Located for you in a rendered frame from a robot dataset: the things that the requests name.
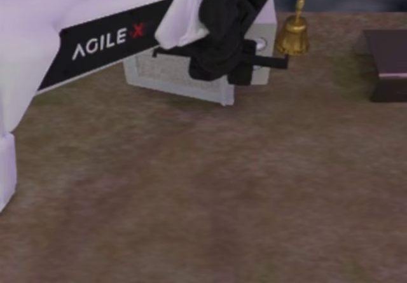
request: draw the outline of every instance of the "bell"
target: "bell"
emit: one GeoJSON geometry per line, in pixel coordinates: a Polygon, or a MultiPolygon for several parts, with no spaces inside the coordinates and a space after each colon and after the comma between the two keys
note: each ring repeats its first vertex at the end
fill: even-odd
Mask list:
{"type": "Polygon", "coordinates": [[[285,55],[298,56],[310,49],[307,20],[301,16],[305,0],[297,0],[295,15],[286,19],[277,34],[275,47],[285,55]]]}

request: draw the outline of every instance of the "red x letter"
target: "red x letter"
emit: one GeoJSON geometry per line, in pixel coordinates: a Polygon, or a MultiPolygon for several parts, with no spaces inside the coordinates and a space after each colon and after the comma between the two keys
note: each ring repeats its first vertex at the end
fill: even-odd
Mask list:
{"type": "Polygon", "coordinates": [[[133,25],[133,31],[130,32],[132,38],[136,38],[138,36],[142,36],[142,29],[143,29],[143,23],[141,24],[134,24],[133,25]]]}

